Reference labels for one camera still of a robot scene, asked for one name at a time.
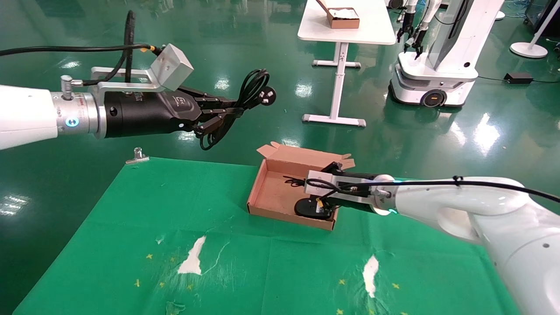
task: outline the black cable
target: black cable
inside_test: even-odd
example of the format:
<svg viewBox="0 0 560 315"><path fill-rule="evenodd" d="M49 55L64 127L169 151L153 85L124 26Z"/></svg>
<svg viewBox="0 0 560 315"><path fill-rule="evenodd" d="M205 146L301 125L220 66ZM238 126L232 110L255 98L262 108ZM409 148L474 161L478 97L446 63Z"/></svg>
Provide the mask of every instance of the black cable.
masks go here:
<svg viewBox="0 0 560 315"><path fill-rule="evenodd" d="M148 44L132 44L121 46L107 46L107 47L76 47L76 46L34 46L34 47L21 47L0 50L0 57L21 53L32 52L70 52L70 53L96 53L96 52L116 52L119 50L127 49L152 49Z"/></svg>
<svg viewBox="0 0 560 315"><path fill-rule="evenodd" d="M439 18L437 18L437 15L434 14L433 16L434 16L434 18L435 18L439 23L442 23L443 25L455 25L455 24L459 23L459 22L463 19L463 17L465 16L465 12L467 11L467 7L468 7L468 5L469 5L469 1L467 0L467 1L465 1L465 3L466 3L465 6L464 6L465 10L462 11L461 16L460 16L457 20L455 20L455 22L452 22L452 23L444 23L444 22L440 21Z"/></svg>
<svg viewBox="0 0 560 315"><path fill-rule="evenodd" d="M321 184L330 184L327 185L328 187L325 186L319 186L316 184L313 184L315 182L321 183ZM363 186L435 186L435 185L455 185L455 186L482 186L482 187L494 187L494 188L502 188L502 189L509 189L509 190L513 190L513 191L519 191L519 192L524 192L524 193L528 193L528 194L533 194L539 197L543 197L546 198L548 200L552 200L554 202L559 202L560 203L560 197L555 196L553 194L549 194L549 193L545 193L542 191L537 191L534 189L530 189L530 188L526 188L526 187L519 187L519 186L515 186L515 185L509 185L509 184L502 184L502 183L492 183L492 182L480 182L480 181L473 181L473 180L455 180L455 181L450 181L450 180L434 180L434 181L411 181L411 182L377 182L377 183L351 183L351 184L345 184L342 185L340 187L336 187L335 185L333 185L332 183L326 182L326 181L321 181L320 179L308 179L306 180L306 183L308 185L311 185L313 187L319 187L319 188L328 188L328 189L332 189L331 192L325 194L324 196L321 196L320 199L324 199L327 198L328 196L337 193L337 192L345 192L345 188L350 188L350 187L363 187Z"/></svg>
<svg viewBox="0 0 560 315"><path fill-rule="evenodd" d="M129 43L129 39L130 39L131 36L134 37L134 21L133 20L134 20L134 12L132 10L130 10L130 11L128 11L127 20L124 24L124 44L125 45L127 45ZM128 52L131 52L130 53L130 66L132 67L132 50L131 49L125 49L125 50L123 50L122 54L120 55L119 61L116 63L115 67L113 67L113 70L111 70L111 72L109 72L107 74L107 76L105 76L104 78L95 79L95 80L84 80L83 85L84 86L96 85L99 82L107 82L107 81L111 80L116 75L116 73L119 72L119 69L123 66L123 63L124 63L125 60L127 60L127 66L129 66L129 64L128 64Z"/></svg>
<svg viewBox="0 0 560 315"><path fill-rule="evenodd" d="M539 82L539 83L560 83L560 81L538 81L538 80L533 80L533 82Z"/></svg>
<svg viewBox="0 0 560 315"><path fill-rule="evenodd" d="M285 181L286 184L290 184L290 186L292 187L300 187L305 185L305 178L304 179L299 179L299 178L295 178L295 177L290 177L290 176L283 176L285 178L289 178L288 180Z"/></svg>
<svg viewBox="0 0 560 315"><path fill-rule="evenodd" d="M508 80L505 79L497 79L497 78L487 78L487 77L482 77L482 76L478 76L479 78L483 78L486 80L493 80L493 81L502 81L502 82L508 82Z"/></svg>
<svg viewBox="0 0 560 315"><path fill-rule="evenodd" d="M499 78L488 78L488 77L483 77L483 76L478 76L479 78L483 78L486 80L493 80L493 81L502 81L502 82L509 82L510 80L506 80L506 79L499 79ZM539 80L533 80L533 82L538 82L538 83L560 83L560 81L539 81Z"/></svg>
<svg viewBox="0 0 560 315"><path fill-rule="evenodd" d="M134 43L134 24L136 23L136 14L129 10L127 14L127 23L124 30L124 44L130 45ZM132 49L126 50L127 63L125 65L124 82L130 83L130 75L132 72Z"/></svg>
<svg viewBox="0 0 560 315"><path fill-rule="evenodd" d="M270 74L266 69L256 69L245 77L241 89L239 91L239 98L234 104L234 108L251 109L258 104L260 104L257 99L259 93L268 84ZM209 133L206 137L202 136L200 138L200 148L204 151L210 150L214 145L216 145L226 133L230 130L231 126L234 124L235 119L240 117L239 115L226 115L224 117L222 125L212 133Z"/></svg>

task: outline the metal screw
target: metal screw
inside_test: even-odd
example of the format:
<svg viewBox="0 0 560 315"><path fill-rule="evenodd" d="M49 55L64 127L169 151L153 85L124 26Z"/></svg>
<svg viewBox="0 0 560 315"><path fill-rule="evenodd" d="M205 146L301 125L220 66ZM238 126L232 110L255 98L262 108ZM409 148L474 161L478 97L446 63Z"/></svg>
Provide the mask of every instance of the metal screw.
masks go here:
<svg viewBox="0 0 560 315"><path fill-rule="evenodd" d="M62 99L69 101L72 100L72 77L60 76L60 89L62 90Z"/></svg>

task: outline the brown box on table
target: brown box on table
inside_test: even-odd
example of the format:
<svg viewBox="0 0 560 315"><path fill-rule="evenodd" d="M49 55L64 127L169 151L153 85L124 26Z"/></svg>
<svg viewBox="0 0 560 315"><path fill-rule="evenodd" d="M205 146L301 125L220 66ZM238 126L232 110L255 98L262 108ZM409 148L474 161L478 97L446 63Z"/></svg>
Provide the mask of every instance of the brown box on table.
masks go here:
<svg viewBox="0 0 560 315"><path fill-rule="evenodd" d="M354 167L350 154L334 154L271 142L257 149L264 157L249 195L247 208L253 215L276 220L304 224L325 230L333 230L338 210L329 220L298 216L294 211L296 202L309 198L303 187L286 184L287 178L306 178L310 170L321 171L332 162L339 162L343 169Z"/></svg>
<svg viewBox="0 0 560 315"><path fill-rule="evenodd" d="M325 0L317 0L321 8L326 12L326 18L329 20L329 25L331 29L357 29L360 28L360 18L336 18L334 17L329 10L342 10L348 9L354 11L353 7L345 7L345 8L329 8L326 6Z"/></svg>

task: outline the green floor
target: green floor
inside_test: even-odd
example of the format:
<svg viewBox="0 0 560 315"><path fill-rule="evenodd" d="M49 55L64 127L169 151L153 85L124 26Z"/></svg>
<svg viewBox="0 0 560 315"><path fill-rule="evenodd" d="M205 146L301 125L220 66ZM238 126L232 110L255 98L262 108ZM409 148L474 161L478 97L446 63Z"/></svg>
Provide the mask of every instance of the green floor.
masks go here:
<svg viewBox="0 0 560 315"><path fill-rule="evenodd" d="M357 172L504 176L560 194L558 84L508 86L479 79L461 111L401 106L387 93L401 46L351 45L349 60L361 62L362 69L346 71L340 114L364 118L367 127L302 124L305 113L328 114L335 72L311 67L313 59L330 59L334 44L297 38L304 7L303 0L2 2L0 49L120 44L126 12L132 9L136 42L174 43L185 52L195 67L186 85L236 98L245 75L265 67L278 99L272 107L247 112L211 151L179 133L102 141L83 135L0 151L0 314L11 313L32 288L136 146L162 158L257 165L261 157L255 149L278 141L351 152ZM541 60L508 51L511 43L531 39L521 22L495 23L476 69L487 77L517 71L555 80L560 62L550 43L543 41L551 54ZM117 59L118 53L3 57L0 84L57 91L60 75L88 78L92 66L110 67ZM135 53L134 64L145 68L152 60L151 54Z"/></svg>

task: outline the green tablecloth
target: green tablecloth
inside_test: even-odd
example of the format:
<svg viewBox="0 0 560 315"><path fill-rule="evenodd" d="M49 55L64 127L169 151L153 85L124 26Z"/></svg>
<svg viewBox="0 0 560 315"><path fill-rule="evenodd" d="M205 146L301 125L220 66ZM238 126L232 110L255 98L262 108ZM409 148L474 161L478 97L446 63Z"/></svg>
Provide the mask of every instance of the green tablecloth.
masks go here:
<svg viewBox="0 0 560 315"><path fill-rule="evenodd" d="M256 171L126 165L14 314L517 314L481 247L406 217L342 208L324 231L249 215ZM202 275L178 274L203 235Z"/></svg>

